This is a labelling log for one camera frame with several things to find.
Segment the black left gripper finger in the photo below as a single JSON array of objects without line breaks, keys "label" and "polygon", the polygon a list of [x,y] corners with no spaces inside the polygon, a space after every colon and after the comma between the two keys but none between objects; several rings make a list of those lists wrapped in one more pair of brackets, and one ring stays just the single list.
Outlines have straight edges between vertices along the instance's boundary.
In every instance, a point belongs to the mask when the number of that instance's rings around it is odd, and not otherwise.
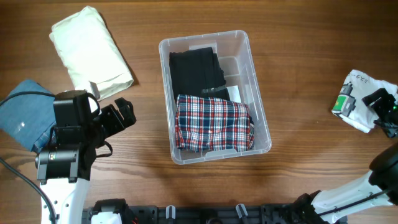
[{"label": "black left gripper finger", "polygon": [[134,114],[133,109],[124,108],[121,110],[121,114],[124,118],[123,121],[124,127],[130,127],[136,123],[136,116]]},{"label": "black left gripper finger", "polygon": [[130,101],[120,97],[114,101],[119,108],[119,111],[133,111],[133,105]]}]

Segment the plaid cloth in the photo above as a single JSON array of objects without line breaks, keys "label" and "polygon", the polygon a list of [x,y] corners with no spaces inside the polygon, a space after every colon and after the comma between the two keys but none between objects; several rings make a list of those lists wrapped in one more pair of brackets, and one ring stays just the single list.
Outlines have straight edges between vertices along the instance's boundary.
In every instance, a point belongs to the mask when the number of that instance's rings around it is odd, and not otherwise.
[{"label": "plaid cloth", "polygon": [[254,146],[254,121],[244,103],[178,95],[175,134],[183,151],[245,152]]}]

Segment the black cloth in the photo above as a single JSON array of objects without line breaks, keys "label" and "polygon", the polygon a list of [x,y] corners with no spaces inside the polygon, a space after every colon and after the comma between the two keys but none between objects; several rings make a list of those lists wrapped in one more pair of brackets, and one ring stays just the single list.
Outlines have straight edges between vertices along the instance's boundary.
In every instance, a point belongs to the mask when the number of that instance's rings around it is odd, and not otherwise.
[{"label": "black cloth", "polygon": [[169,53],[174,98],[192,95],[229,100],[224,71],[211,47]]}]

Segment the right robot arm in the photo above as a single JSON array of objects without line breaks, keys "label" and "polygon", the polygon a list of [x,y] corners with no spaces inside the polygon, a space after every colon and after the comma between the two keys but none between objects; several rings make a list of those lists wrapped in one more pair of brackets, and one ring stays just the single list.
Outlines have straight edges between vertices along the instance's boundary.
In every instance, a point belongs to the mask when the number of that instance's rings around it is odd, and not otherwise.
[{"label": "right robot arm", "polygon": [[301,195],[294,203],[247,207],[165,208],[131,206],[134,223],[347,223],[348,215],[397,205],[397,145],[380,153],[369,172],[337,189]]}]

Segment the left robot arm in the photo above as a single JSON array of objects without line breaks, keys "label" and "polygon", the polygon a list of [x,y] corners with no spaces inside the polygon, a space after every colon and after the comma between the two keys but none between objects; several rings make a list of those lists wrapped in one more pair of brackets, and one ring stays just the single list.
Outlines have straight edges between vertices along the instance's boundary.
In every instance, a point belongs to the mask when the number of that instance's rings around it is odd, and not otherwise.
[{"label": "left robot arm", "polygon": [[136,122],[132,103],[119,98],[91,112],[87,96],[56,97],[53,108],[55,142],[35,158],[37,180],[45,194],[42,223],[80,223],[90,186],[91,166],[100,157],[96,152],[109,147],[111,137]]}]

